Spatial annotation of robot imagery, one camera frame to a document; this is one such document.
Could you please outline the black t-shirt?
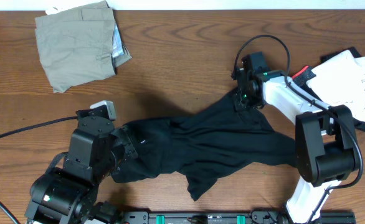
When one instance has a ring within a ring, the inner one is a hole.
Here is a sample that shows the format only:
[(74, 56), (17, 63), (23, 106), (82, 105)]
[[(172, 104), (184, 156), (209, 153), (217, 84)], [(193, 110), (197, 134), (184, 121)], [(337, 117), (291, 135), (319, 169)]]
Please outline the black t-shirt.
[(111, 173), (117, 183), (153, 179), (178, 172), (196, 201), (218, 179), (258, 162), (297, 166), (295, 140), (276, 132), (254, 108), (241, 109), (232, 90), (193, 116), (130, 121), (138, 157)]

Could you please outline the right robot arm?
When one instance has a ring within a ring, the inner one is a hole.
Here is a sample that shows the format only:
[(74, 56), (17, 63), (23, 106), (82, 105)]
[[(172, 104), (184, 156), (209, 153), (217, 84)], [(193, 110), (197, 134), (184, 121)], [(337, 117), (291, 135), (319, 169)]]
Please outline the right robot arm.
[(363, 157), (349, 108), (316, 99), (282, 70), (235, 68), (232, 78), (237, 80), (241, 105), (272, 105), (295, 125), (300, 179), (277, 222), (354, 223), (352, 213), (321, 212), (333, 190), (356, 185), (363, 174)]

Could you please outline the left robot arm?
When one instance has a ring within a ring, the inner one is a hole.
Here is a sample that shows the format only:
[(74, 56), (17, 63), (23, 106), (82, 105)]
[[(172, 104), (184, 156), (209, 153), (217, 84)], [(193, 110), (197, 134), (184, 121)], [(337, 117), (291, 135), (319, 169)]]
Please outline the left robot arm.
[(98, 188), (138, 154), (127, 126), (100, 116), (79, 118), (69, 150), (54, 157), (31, 187), (28, 223), (122, 223), (123, 214), (98, 202)]

